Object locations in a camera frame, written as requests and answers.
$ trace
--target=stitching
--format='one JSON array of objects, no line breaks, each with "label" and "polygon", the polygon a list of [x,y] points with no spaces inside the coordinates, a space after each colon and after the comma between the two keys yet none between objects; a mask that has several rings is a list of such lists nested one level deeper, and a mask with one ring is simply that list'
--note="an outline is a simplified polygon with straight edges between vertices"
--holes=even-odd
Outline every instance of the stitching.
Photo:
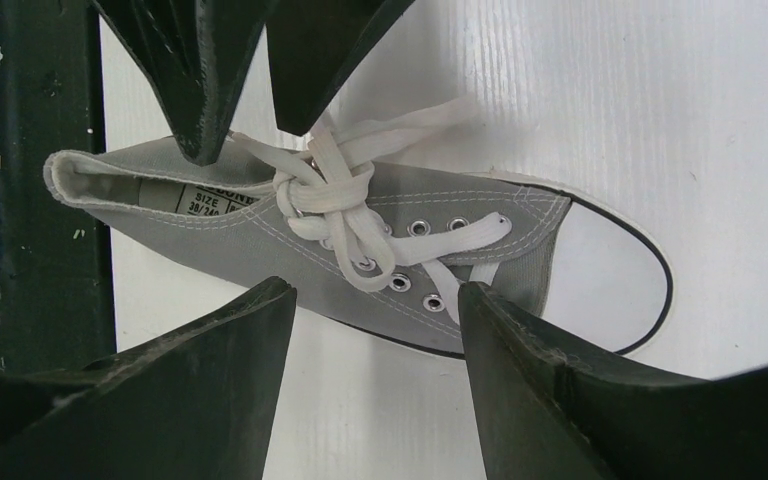
[{"label": "stitching", "polygon": [[182,223],[182,224],[198,224],[198,225],[222,225],[226,223],[233,223],[237,220],[235,218],[235,214],[237,212],[240,212],[240,216],[246,216],[251,217],[251,214],[257,214],[257,212],[265,212],[266,210],[269,210],[271,208],[274,208],[277,206],[277,203],[273,203],[270,205],[271,200],[275,198],[275,194],[270,194],[266,197],[261,198],[258,200],[255,204],[251,205],[248,208],[241,208],[240,210],[237,210],[232,213],[227,213],[224,215],[220,215],[219,217],[193,217],[191,215],[186,214],[173,214],[172,217],[168,218],[168,221],[175,222],[175,223]]},{"label": "stitching", "polygon": [[[526,213],[531,214],[532,217],[534,217],[535,220],[538,222],[542,221],[543,218],[545,218],[546,213],[548,213],[549,210],[551,210],[555,206],[555,201],[557,201],[558,197],[555,196],[552,198],[551,202],[549,200],[532,200],[531,202],[528,202],[529,198],[531,197],[531,190],[528,190],[525,192],[525,195],[519,200],[517,200],[516,197],[514,197],[514,203],[520,207],[521,209],[525,210]],[[547,211],[542,211],[538,208],[536,208],[534,205],[531,205],[531,203],[551,203],[549,205],[549,208]]]},{"label": "stitching", "polygon": [[[490,201],[499,201],[499,200],[507,200],[511,201],[509,198],[506,197],[498,197],[498,198],[488,198],[488,197],[468,197],[468,198],[441,198],[436,200],[411,200],[407,202],[367,202],[367,205],[369,206],[384,206],[384,205],[412,205],[412,204],[423,204],[423,203],[455,203],[455,202],[490,202]],[[545,199],[545,200],[532,200],[534,203],[554,203],[554,200],[552,199]]]},{"label": "stitching", "polygon": [[[534,190],[534,187],[525,187],[520,186],[519,190],[516,191],[516,193],[513,194],[514,197],[520,194],[522,190],[525,188],[528,188],[529,190]],[[368,197],[367,200],[387,200],[391,198],[416,198],[416,197],[432,197],[432,196],[442,196],[442,195],[465,195],[465,194],[473,194],[473,195],[494,195],[499,197],[510,197],[510,193],[502,193],[499,191],[486,191],[486,190],[456,190],[456,191],[450,191],[450,192],[428,192],[428,193],[408,193],[403,195],[380,195],[380,196],[372,196]],[[543,192],[539,191],[537,194],[534,194],[535,196],[542,196],[542,197],[557,197],[557,194],[551,193],[551,192]]]},{"label": "stitching", "polygon": [[[299,245],[298,243],[293,241],[291,238],[288,238],[286,235],[284,235],[280,231],[276,230],[272,225],[269,225],[266,221],[264,221],[259,216],[257,218],[252,219],[252,220],[254,221],[254,223],[256,225],[260,226],[261,229],[263,229],[263,231],[266,232],[271,237],[277,239],[281,243],[284,243],[285,245],[287,245],[288,247],[292,248],[296,252],[302,254],[308,260],[313,261],[314,263],[316,263],[317,265],[321,266],[322,268],[324,268],[326,271],[330,272],[331,274],[333,274],[335,276],[338,276],[341,279],[343,279],[342,273],[338,273],[337,271],[335,271],[333,269],[333,264],[331,264],[330,262],[328,262],[324,258],[322,258],[319,255],[317,255],[316,253],[311,252],[310,250],[304,248],[302,245]],[[378,300],[379,302],[383,303],[385,306],[390,307],[393,310],[396,310],[397,312],[399,312],[399,313],[401,313],[403,315],[406,315],[408,318],[411,318],[411,319],[413,319],[413,320],[415,320],[415,321],[417,321],[417,322],[419,322],[419,323],[421,323],[421,324],[423,324],[423,325],[425,325],[427,327],[431,327],[434,330],[437,330],[440,333],[448,335],[448,336],[450,336],[452,338],[456,338],[456,339],[460,338],[460,335],[453,334],[452,332],[449,332],[449,331],[446,331],[446,330],[443,329],[443,328],[446,328],[446,329],[452,330],[452,331],[454,331],[456,333],[460,333],[454,327],[450,327],[449,325],[440,323],[437,320],[434,320],[431,317],[423,315],[420,312],[415,312],[415,313],[418,313],[420,316],[428,319],[429,321],[431,321],[432,323],[434,323],[436,325],[432,325],[432,324],[430,324],[428,322],[425,322],[422,319],[420,319],[419,317],[417,317],[416,315],[414,315],[412,312],[402,310],[400,307],[403,307],[403,305],[401,305],[398,302],[396,302],[395,300],[387,297],[386,295],[382,295],[382,294],[375,293],[375,292],[364,292],[364,293],[366,293],[367,295],[371,296],[375,300]],[[409,309],[409,310],[413,310],[413,309],[410,309],[410,307],[407,307],[407,306],[404,306],[404,308]]]},{"label": "stitching", "polygon": [[148,215],[146,218],[153,220],[157,223],[162,223],[164,225],[170,225],[173,227],[178,228],[184,228],[186,230],[196,230],[196,231],[205,231],[205,230],[224,230],[226,228],[230,227],[236,227],[238,225],[243,225],[245,223],[248,223],[249,221],[253,220],[255,217],[258,217],[264,213],[266,213],[269,210],[272,210],[273,208],[276,208],[277,204],[269,205],[266,208],[261,208],[260,210],[257,209],[251,209],[249,211],[245,210],[237,210],[238,212],[242,212],[240,215],[243,217],[242,219],[225,219],[224,221],[213,221],[213,222],[189,222],[189,221],[183,221],[183,222],[175,222],[170,221],[161,217],[156,217],[153,215]]},{"label": "stitching", "polygon": [[[560,208],[556,208],[556,206],[558,204],[560,204],[560,203],[565,203],[565,202],[562,202],[561,200],[566,200],[566,199],[564,197],[558,197],[558,199],[555,201],[555,203],[552,205],[552,207],[550,207],[549,210],[543,215],[543,218],[540,219],[540,223],[538,223],[537,226],[534,227],[531,230],[531,232],[529,232],[526,236],[524,236],[522,238],[519,238],[517,240],[514,240],[513,242],[506,243],[505,245],[500,245],[498,247],[493,247],[493,248],[488,248],[488,249],[485,249],[485,250],[481,250],[481,252],[482,253],[484,253],[484,252],[489,253],[489,252],[495,252],[495,251],[498,251],[498,250],[504,250],[504,249],[510,248],[510,247],[512,247],[512,246],[514,246],[514,245],[516,245],[518,243],[522,243],[524,241],[529,240],[537,232],[540,232],[541,234],[544,233],[546,230],[548,230],[549,225],[552,224],[555,221],[555,219],[560,215],[561,209]],[[555,212],[554,212],[554,215],[552,215],[552,218],[551,219],[548,218],[549,215],[553,213],[553,211],[555,211]],[[528,242],[525,245],[517,248],[513,252],[501,253],[501,254],[496,254],[496,255],[457,256],[457,257],[451,257],[449,259],[449,261],[465,262],[465,261],[488,260],[488,259],[492,259],[492,258],[501,258],[501,257],[514,256],[514,255],[518,254],[519,252],[521,252],[521,251],[523,251],[523,250],[525,250],[527,248],[530,248],[532,245],[534,245],[534,243],[536,243],[536,242]]]}]

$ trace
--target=metal eyelet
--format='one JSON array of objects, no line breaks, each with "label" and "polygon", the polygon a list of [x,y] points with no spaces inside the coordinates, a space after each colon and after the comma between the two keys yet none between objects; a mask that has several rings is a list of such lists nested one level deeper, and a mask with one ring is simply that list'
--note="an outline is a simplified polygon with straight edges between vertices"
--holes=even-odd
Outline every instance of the metal eyelet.
[{"label": "metal eyelet", "polygon": [[319,172],[319,166],[316,165],[316,160],[314,160],[313,155],[311,155],[310,152],[306,152],[305,155],[297,155],[296,158],[310,165],[310,168]]},{"label": "metal eyelet", "polygon": [[425,220],[414,220],[408,227],[408,233],[411,237],[422,237],[431,233],[431,225]]},{"label": "metal eyelet", "polygon": [[410,278],[408,278],[407,275],[403,273],[394,273],[393,276],[390,277],[390,288],[394,292],[404,293],[410,290],[410,287]]},{"label": "metal eyelet", "polygon": [[371,258],[367,258],[363,262],[355,263],[355,266],[358,267],[358,269],[363,270],[364,272],[371,272],[375,270],[376,267],[378,267],[378,264],[375,263],[375,260]]},{"label": "metal eyelet", "polygon": [[433,313],[440,313],[446,309],[443,299],[436,293],[429,293],[422,299],[422,306]]},{"label": "metal eyelet", "polygon": [[463,228],[465,226],[469,225],[469,220],[463,218],[463,217],[455,217],[451,220],[449,220],[449,231],[454,231],[459,228]]}]

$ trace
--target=white shoelace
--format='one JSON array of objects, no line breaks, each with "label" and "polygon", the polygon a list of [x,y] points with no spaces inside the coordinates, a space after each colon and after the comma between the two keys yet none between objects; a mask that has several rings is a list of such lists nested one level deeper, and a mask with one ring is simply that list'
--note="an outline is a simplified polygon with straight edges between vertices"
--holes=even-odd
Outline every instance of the white shoelace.
[{"label": "white shoelace", "polygon": [[[366,198],[369,180],[375,173],[373,159],[461,123],[472,112],[470,102],[458,99],[385,122],[361,122],[339,133],[317,124],[308,150],[297,154],[251,139],[242,141],[247,142],[246,148],[253,155],[275,167],[272,184],[261,189],[275,190],[278,208],[290,229],[305,240],[319,241],[333,250],[350,284],[364,292],[377,292],[391,284],[396,266],[421,264],[439,293],[437,303],[431,305],[436,310],[445,308],[460,324],[460,282],[439,258],[501,240],[511,231],[510,221],[491,213],[454,230],[397,238],[389,233],[381,216],[367,207]],[[309,160],[315,162],[319,172]],[[365,276],[358,271],[369,274],[376,266],[380,269],[376,275]],[[490,284],[498,267],[498,262],[476,265],[470,280]]]}]

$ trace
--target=gray sneaker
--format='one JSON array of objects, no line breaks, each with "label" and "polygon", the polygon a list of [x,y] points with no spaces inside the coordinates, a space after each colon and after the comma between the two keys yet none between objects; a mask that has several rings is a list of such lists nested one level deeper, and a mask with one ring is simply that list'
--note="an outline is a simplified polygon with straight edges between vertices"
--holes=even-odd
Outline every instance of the gray sneaker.
[{"label": "gray sneaker", "polygon": [[165,138],[45,164],[52,195],[182,264],[397,342],[461,354],[457,292],[491,284],[532,314],[627,352],[663,323],[671,277],[639,229],[568,189],[372,162],[462,121],[461,101],[290,152],[241,134],[207,167]]}]

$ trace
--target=size label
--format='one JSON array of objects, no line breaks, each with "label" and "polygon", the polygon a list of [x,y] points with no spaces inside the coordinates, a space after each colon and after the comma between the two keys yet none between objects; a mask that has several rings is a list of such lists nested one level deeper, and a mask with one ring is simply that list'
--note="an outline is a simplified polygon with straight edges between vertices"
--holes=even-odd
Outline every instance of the size label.
[{"label": "size label", "polygon": [[218,188],[187,185],[181,192],[177,213],[199,217],[215,217],[248,207],[256,198]]}]

